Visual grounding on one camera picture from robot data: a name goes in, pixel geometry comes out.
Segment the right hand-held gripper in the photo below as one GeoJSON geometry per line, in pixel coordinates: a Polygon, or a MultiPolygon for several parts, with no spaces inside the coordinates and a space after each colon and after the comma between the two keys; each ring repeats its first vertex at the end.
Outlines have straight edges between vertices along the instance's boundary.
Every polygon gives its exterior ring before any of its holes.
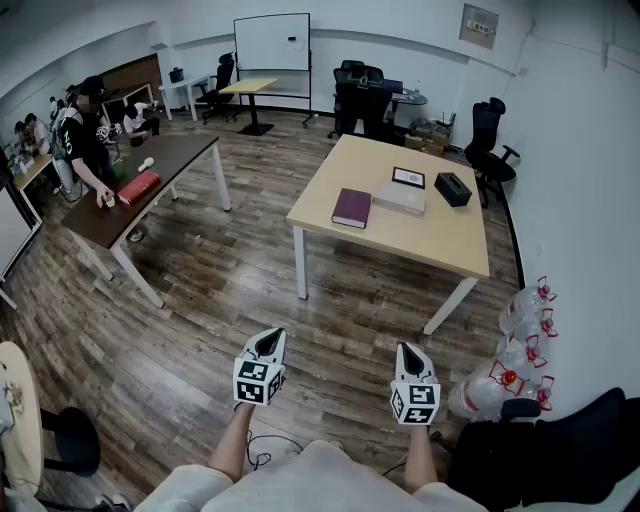
{"type": "Polygon", "coordinates": [[[390,405],[400,425],[429,426],[440,407],[441,386],[431,359],[416,346],[401,342],[396,352],[396,379],[392,381],[390,405]]]}

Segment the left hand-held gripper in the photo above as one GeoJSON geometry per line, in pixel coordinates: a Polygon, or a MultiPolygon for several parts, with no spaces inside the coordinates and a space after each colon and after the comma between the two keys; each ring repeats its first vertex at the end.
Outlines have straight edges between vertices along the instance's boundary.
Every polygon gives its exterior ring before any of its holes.
{"type": "Polygon", "coordinates": [[[267,406],[286,380],[284,353],[287,333],[271,328],[252,336],[235,359],[233,394],[237,402],[267,406]]]}

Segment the maroon book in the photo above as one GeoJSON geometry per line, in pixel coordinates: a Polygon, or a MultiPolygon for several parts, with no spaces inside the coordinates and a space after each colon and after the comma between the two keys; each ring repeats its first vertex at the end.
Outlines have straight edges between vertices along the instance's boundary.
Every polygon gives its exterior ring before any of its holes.
{"type": "Polygon", "coordinates": [[[370,193],[342,188],[331,221],[336,224],[365,229],[372,197],[370,193]]]}

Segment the beige book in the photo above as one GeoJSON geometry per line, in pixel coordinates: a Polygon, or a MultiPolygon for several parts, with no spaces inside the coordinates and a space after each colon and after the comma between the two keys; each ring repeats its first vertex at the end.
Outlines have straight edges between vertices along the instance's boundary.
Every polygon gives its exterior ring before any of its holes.
{"type": "Polygon", "coordinates": [[[372,194],[372,203],[388,210],[422,217],[425,213],[426,195],[424,189],[385,181],[372,194]]]}

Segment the person's left forearm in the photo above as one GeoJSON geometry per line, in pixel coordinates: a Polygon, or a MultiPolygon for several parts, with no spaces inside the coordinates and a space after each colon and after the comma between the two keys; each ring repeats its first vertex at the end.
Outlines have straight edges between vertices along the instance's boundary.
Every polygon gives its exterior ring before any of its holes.
{"type": "Polygon", "coordinates": [[[239,403],[207,466],[238,482],[243,474],[249,426],[254,404],[239,403]]]}

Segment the person's right forearm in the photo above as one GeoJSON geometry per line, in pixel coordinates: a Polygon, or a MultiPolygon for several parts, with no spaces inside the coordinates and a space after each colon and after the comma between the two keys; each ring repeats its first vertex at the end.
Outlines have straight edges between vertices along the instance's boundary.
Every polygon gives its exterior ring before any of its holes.
{"type": "Polygon", "coordinates": [[[404,469],[404,489],[413,494],[424,486],[438,481],[434,464],[429,427],[413,426],[404,469]]]}

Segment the light wooden table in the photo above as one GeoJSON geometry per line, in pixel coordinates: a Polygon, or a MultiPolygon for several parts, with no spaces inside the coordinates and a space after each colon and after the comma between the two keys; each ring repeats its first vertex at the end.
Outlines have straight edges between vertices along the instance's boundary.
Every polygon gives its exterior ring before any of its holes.
{"type": "Polygon", "coordinates": [[[490,275],[477,191],[469,167],[371,139],[342,136],[286,217],[293,228],[298,297],[308,297],[305,235],[317,232],[459,274],[459,284],[423,328],[424,334],[433,334],[473,287],[490,275]],[[372,193],[391,178],[396,167],[424,175],[422,217],[372,206],[363,229],[332,222],[342,189],[372,193]],[[465,206],[450,206],[435,189],[440,173],[455,174],[473,193],[465,206]]]}

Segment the person's beige clothing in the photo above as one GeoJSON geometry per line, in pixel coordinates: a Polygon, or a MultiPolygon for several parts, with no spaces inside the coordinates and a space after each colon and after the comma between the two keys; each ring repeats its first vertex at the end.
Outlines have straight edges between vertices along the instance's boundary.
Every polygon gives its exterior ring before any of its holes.
{"type": "Polygon", "coordinates": [[[335,446],[314,441],[288,463],[236,483],[208,467],[179,466],[134,512],[488,511],[444,483],[408,493],[335,446]]]}

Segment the black office chair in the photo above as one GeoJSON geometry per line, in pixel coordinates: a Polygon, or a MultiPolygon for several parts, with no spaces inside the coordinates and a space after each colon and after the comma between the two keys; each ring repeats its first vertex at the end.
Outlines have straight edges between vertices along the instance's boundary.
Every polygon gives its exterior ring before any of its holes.
{"type": "Polygon", "coordinates": [[[490,512],[599,504],[640,467],[640,397],[620,388],[554,421],[540,419],[532,399],[509,400],[503,412],[466,425],[450,451],[448,485],[490,512]]]}
{"type": "Polygon", "coordinates": [[[353,82],[358,85],[383,86],[384,74],[381,69],[356,60],[343,60],[339,68],[333,70],[337,83],[353,82]]]}
{"type": "Polygon", "coordinates": [[[230,106],[233,95],[222,94],[221,91],[231,84],[234,66],[235,61],[232,53],[221,55],[216,74],[209,77],[215,82],[214,86],[207,90],[204,83],[199,84],[202,94],[197,98],[197,102],[205,103],[209,107],[202,115],[204,124],[207,124],[207,121],[213,116],[224,114],[230,106]]]}
{"type": "Polygon", "coordinates": [[[384,87],[361,88],[355,84],[336,84],[335,131],[338,136],[354,135],[359,120],[363,122],[363,137],[385,142],[385,115],[392,93],[384,87]]]}
{"type": "Polygon", "coordinates": [[[473,136],[464,150],[464,155],[474,170],[482,208],[489,204],[488,190],[495,193],[496,199],[500,201],[504,198],[502,184],[516,177],[515,170],[507,160],[510,156],[520,158],[520,154],[507,145],[503,146],[505,153],[502,157],[493,153],[499,121],[505,113],[504,102],[496,97],[490,97],[488,102],[473,105],[473,136]]]}

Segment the black tissue box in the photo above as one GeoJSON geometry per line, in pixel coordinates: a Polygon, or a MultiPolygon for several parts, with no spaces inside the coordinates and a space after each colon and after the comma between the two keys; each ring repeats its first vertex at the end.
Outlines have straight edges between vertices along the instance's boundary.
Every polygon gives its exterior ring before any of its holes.
{"type": "Polygon", "coordinates": [[[466,206],[472,195],[455,173],[439,173],[434,186],[451,207],[466,206]]]}

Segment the black framed picture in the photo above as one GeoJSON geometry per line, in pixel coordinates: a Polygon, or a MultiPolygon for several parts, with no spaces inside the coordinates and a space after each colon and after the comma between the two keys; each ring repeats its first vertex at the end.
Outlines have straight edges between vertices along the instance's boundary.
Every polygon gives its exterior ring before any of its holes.
{"type": "Polygon", "coordinates": [[[420,172],[394,167],[392,181],[414,188],[425,189],[425,175],[420,172]]]}

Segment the red box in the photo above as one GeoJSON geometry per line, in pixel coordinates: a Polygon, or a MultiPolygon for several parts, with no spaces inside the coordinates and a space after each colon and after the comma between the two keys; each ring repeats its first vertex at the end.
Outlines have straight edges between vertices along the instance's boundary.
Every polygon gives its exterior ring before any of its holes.
{"type": "Polygon", "coordinates": [[[135,177],[130,183],[118,192],[119,200],[127,205],[133,205],[140,200],[147,191],[160,183],[160,176],[146,170],[135,177]]]}

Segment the black stool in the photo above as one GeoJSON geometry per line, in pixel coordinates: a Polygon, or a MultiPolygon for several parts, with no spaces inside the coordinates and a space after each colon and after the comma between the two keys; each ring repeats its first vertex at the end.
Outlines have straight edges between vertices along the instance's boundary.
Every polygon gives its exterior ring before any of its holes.
{"type": "Polygon", "coordinates": [[[69,472],[81,477],[96,473],[101,460],[97,431],[89,416],[76,407],[59,414],[40,409],[43,430],[54,434],[59,459],[44,459],[44,468],[69,472]]]}

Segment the dark brown table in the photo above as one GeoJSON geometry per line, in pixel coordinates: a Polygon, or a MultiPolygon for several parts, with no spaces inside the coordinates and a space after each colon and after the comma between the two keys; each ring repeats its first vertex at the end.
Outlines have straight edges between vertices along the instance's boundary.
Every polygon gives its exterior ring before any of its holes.
{"type": "Polygon", "coordinates": [[[91,191],[69,210],[62,225],[106,279],[111,280],[113,275],[93,251],[92,245],[108,250],[149,301],[161,308],[164,302],[136,269],[122,245],[160,198],[166,193],[177,196],[175,185],[178,180],[205,157],[211,161],[222,208],[229,212],[232,205],[220,160],[218,138],[214,135],[159,136],[134,148],[122,161],[122,176],[116,179],[112,189],[118,192],[134,180],[139,175],[138,168],[147,158],[154,160],[151,171],[159,175],[158,183],[132,205],[117,200],[112,207],[100,207],[95,193],[91,191]]]}

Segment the cardboard box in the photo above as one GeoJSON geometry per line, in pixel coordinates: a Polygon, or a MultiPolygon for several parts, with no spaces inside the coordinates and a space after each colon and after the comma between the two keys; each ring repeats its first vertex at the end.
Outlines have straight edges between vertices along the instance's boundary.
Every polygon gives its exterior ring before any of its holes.
{"type": "Polygon", "coordinates": [[[404,146],[409,149],[442,157],[449,146],[451,127],[440,121],[424,118],[416,119],[409,126],[404,138],[404,146]]]}

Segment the round beige table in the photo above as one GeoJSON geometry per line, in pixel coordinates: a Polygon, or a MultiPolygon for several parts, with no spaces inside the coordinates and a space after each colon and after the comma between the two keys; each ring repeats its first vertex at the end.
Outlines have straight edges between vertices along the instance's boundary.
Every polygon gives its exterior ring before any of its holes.
{"type": "Polygon", "coordinates": [[[34,497],[44,467],[42,420],[37,386],[24,352],[12,342],[0,343],[0,391],[15,389],[20,407],[10,407],[14,424],[0,436],[5,474],[18,493],[34,497]]]}

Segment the small yellow table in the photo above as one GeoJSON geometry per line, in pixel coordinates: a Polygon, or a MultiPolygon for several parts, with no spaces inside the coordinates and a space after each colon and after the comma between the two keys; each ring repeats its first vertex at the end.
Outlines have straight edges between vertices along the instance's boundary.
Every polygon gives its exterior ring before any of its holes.
{"type": "Polygon", "coordinates": [[[240,134],[262,136],[273,128],[273,124],[258,122],[255,95],[261,90],[275,84],[277,81],[277,78],[247,78],[239,80],[219,91],[220,95],[238,94],[248,97],[251,123],[240,130],[240,134]]]}

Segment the dark round desk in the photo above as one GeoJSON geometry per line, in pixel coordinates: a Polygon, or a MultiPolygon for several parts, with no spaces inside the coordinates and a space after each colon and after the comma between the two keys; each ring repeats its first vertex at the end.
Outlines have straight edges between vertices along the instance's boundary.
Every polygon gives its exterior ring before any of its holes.
{"type": "Polygon", "coordinates": [[[404,145],[404,136],[396,130],[395,126],[396,112],[400,104],[423,106],[427,102],[427,98],[416,90],[402,89],[401,92],[394,91],[391,96],[391,107],[385,114],[385,141],[394,145],[404,145]]]}

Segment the white partition board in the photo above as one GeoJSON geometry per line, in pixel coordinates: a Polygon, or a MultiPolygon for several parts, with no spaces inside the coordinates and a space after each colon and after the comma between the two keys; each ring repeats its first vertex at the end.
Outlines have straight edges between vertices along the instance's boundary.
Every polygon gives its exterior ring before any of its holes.
{"type": "Polygon", "coordinates": [[[7,275],[42,227],[42,219],[23,190],[0,186],[0,299],[13,310],[17,304],[2,289],[7,275]]]}

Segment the light wood desk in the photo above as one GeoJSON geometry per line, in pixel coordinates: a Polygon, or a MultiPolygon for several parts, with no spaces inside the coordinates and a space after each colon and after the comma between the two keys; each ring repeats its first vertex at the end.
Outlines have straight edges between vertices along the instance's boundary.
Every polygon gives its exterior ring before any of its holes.
{"type": "Polygon", "coordinates": [[[19,163],[18,173],[15,175],[13,183],[18,191],[24,190],[36,177],[38,177],[52,162],[49,154],[38,154],[30,161],[19,163]]]}

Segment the whiteboard on stand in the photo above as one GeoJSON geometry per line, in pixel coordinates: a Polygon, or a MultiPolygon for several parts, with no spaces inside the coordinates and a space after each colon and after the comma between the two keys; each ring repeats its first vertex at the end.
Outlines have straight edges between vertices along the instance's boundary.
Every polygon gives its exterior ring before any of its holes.
{"type": "Polygon", "coordinates": [[[272,126],[260,125],[257,120],[255,97],[274,96],[308,101],[308,114],[302,121],[304,128],[314,118],[312,108],[312,50],[311,14],[283,13],[237,18],[233,21],[236,78],[245,72],[306,73],[307,92],[304,95],[263,93],[264,85],[252,92],[238,92],[248,99],[252,123],[243,133],[262,135],[272,126]]]}

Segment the white frame desk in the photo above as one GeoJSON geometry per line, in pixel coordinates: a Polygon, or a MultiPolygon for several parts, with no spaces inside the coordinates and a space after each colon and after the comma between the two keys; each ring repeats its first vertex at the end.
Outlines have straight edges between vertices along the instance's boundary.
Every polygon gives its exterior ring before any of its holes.
{"type": "Polygon", "coordinates": [[[120,123],[129,104],[138,102],[151,103],[154,101],[152,88],[149,83],[115,89],[107,94],[102,102],[102,111],[109,124],[120,123]]]}

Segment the grey wall panel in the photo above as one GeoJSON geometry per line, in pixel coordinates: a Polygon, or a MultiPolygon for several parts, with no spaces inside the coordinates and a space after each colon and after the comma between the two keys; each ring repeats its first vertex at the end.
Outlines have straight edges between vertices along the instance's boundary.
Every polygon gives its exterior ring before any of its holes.
{"type": "Polygon", "coordinates": [[[492,50],[499,16],[485,9],[465,3],[462,12],[459,39],[492,50]]]}

